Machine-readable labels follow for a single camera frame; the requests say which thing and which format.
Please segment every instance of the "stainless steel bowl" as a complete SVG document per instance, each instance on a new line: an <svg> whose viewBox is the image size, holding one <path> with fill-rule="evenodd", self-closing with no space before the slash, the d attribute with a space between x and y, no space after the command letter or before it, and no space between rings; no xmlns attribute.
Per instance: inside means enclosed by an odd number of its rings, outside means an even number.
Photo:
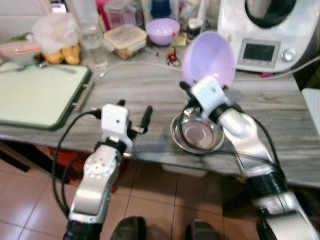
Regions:
<svg viewBox="0 0 320 240"><path fill-rule="evenodd" d="M210 120L203 120L197 109L190 108L187 112L188 116L184 115L181 122L182 131L188 144L180 134L180 114L175 116L171 122L170 131L174 142L181 149L192 154L201 155L217 150L225 139L221 126Z"/></svg>

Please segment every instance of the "knob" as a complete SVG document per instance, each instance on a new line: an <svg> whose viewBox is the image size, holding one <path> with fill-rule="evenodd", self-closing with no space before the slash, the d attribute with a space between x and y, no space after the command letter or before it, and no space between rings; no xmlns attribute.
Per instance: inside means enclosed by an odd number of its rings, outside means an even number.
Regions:
<svg viewBox="0 0 320 240"><path fill-rule="evenodd" d="M293 49L283 51L282 60L285 62L291 62L296 56L296 52Z"/></svg>

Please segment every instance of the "marble countertop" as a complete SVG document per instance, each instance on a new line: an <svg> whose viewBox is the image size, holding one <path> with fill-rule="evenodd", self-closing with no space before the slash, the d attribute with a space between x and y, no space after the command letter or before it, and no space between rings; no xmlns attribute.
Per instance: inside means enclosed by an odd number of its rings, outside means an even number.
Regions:
<svg viewBox="0 0 320 240"><path fill-rule="evenodd" d="M120 66L111 69L103 78L99 77L103 70L93 71L91 79L94 87L82 110L100 108L107 103L125 99L130 119L139 124L146 107L152 105L154 111L149 132L135 139L133 159L220 174L238 174L233 156L190 155L172 140L171 121L182 111L188 100L185 92L179 88L179 81L183 80L182 72L179 71L181 68L170 70L133 63L138 61L166 67L165 54L168 49L158 50L160 57L143 52L127 61L110 53L107 69ZM320 139L294 77L289 75L268 80L257 79L256 74L237 72L231 88L233 97L243 110L258 118L268 129L288 182L319 188ZM73 112L63 128L52 132L0 125L0 139L55 147L77 114ZM72 128L62 146L70 150L92 151L100 136L100 121L92 116L85 116ZM268 144L262 134L261 140ZM229 150L230 147L224 142L221 149Z"/></svg>

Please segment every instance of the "pink bottle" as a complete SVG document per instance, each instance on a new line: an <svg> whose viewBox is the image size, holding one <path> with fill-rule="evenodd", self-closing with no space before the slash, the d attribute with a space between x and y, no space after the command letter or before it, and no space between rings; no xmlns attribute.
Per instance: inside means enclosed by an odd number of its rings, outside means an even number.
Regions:
<svg viewBox="0 0 320 240"><path fill-rule="evenodd" d="M104 6L109 2L109 0L95 0L95 4L96 4L96 7L99 9L101 15L102 15L102 19L103 19L103 22L104 22L104 25L105 25L105 29L107 31L110 30L110 25L109 25L109 22L108 22L108 18L107 18L107 14L104 10Z"/></svg>

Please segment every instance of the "white cable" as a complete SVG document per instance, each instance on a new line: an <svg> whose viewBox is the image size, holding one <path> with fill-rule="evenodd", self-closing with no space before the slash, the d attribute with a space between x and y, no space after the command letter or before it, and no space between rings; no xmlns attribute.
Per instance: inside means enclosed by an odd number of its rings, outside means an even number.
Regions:
<svg viewBox="0 0 320 240"><path fill-rule="evenodd" d="M311 59L310 61L307 61L305 64L303 64L295 69L292 69L290 71L287 71L287 72L284 72L284 73L281 73L278 75L274 75L271 77L266 77L265 79L266 80L273 80L273 79L280 79L280 78L286 77L288 75L291 75L291 74L294 74L294 73L300 71L301 69L304 69L306 66L313 64L314 62L316 62L318 60L320 60L320 56L316 56L315 58ZM172 68L169 66L163 66L160 64L150 63L150 62L145 62L145 61L131 61L131 62L123 62L118 65L111 66L106 71L100 73L99 76L102 79L109 71L111 71L113 69L116 69L116 68L124 66L124 65L133 65L133 64L145 64L145 65L155 66L155 67L159 67L159 68L163 68L163 69L169 69L169 70L173 70L173 71L177 71L177 72L182 72L182 69L180 69L180 68ZM241 81L241 80L256 81L256 80L261 80L261 79L263 79L263 78L261 78L261 77L255 77L255 78L249 78L249 77L241 78L241 77L239 77L239 78L235 78L234 80L237 80L237 81Z"/></svg>
<svg viewBox="0 0 320 240"><path fill-rule="evenodd" d="M266 77L265 79L266 80L273 80L273 79L280 79L280 78L283 78L283 77L286 77L288 75L291 75L291 74L294 74L298 71L300 71L301 69L304 69L306 66L310 65L310 64L313 64L314 62L320 60L320 56L316 56L315 58L311 59L310 61L307 61L305 64L295 68L295 69L292 69L290 71L286 71L284 73L281 73L281 74L278 74L278 75L274 75L274 76L271 76L271 77ZM234 80L261 80L263 78L261 77L255 77L255 78L249 78L249 77L246 77L246 78L235 78Z"/></svg>
<svg viewBox="0 0 320 240"><path fill-rule="evenodd" d="M156 63L150 63L150 62L145 62L145 61L130 61L130 62L123 62L114 66L109 67L107 70L105 70L104 72L100 73L100 78L102 79L108 72L110 72L113 69L116 69L118 67L121 67L123 65L133 65L133 64L145 64L145 65L150 65L150 66L155 66L155 67L159 67L159 68L163 68L163 69L169 69L169 70L173 70L173 71L177 71L177 72L182 72L182 69L179 68L172 68L169 66L163 66L160 64L156 64Z"/></svg>

